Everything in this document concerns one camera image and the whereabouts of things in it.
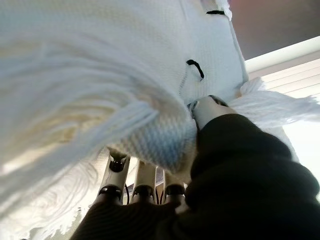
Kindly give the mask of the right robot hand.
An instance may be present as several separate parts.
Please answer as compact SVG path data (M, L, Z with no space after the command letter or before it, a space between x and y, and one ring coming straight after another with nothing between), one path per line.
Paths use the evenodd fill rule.
M191 104L198 126L186 209L112 203L103 191L74 240L317 240L320 186L289 148L213 96Z

